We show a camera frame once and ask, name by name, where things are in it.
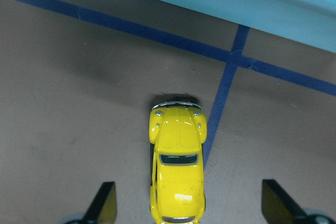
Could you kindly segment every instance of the yellow car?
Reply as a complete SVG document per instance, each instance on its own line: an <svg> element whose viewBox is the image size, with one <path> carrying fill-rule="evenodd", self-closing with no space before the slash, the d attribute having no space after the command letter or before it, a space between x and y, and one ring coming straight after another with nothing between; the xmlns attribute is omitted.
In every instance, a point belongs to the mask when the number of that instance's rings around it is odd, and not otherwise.
<svg viewBox="0 0 336 224"><path fill-rule="evenodd" d="M190 102L153 107L150 209L156 223L198 223L205 210L202 144L207 133L202 108Z"/></svg>

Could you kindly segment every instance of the car's rear window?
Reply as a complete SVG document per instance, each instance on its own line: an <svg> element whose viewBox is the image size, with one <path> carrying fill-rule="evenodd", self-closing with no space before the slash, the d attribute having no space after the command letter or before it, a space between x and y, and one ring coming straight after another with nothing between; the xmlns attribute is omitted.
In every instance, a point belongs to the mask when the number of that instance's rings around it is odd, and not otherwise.
<svg viewBox="0 0 336 224"><path fill-rule="evenodd" d="M161 163L164 165L194 165L198 161L197 154L189 155L160 155Z"/></svg>

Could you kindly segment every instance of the robotic claw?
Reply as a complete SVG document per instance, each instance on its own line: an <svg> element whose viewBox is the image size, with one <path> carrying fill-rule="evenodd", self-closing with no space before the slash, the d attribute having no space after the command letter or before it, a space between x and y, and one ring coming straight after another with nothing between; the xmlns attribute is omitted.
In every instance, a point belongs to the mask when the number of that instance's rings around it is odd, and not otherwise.
<svg viewBox="0 0 336 224"><path fill-rule="evenodd" d="M66 224L114 224L117 195L114 182L104 182L81 220ZM325 215L308 215L274 180L262 181L261 211L268 224L336 224Z"/></svg>

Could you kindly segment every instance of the car window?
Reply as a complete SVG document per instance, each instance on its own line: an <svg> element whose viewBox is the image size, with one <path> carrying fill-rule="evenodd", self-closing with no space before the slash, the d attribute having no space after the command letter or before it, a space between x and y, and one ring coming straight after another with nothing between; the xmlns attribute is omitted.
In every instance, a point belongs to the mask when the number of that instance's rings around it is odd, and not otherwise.
<svg viewBox="0 0 336 224"><path fill-rule="evenodd" d="M160 155L161 163L164 165L193 165L198 161L197 154L189 155Z"/></svg>

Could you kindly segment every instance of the gray surface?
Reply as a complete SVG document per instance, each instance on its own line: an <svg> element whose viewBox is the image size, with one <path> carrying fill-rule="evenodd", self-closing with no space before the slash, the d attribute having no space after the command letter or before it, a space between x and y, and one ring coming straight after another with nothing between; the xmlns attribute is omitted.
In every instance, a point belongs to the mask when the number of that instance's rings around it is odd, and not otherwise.
<svg viewBox="0 0 336 224"><path fill-rule="evenodd" d="M154 0L63 1L224 49L237 28ZM106 180L117 183L116 224L152 223L150 102L188 93L209 116L225 64L16 1L0 5L0 223L58 224L84 212ZM252 30L244 54L336 82L335 54L322 50ZM263 178L336 218L335 108L335 97L239 69L205 170L202 223L265 223Z"/></svg>

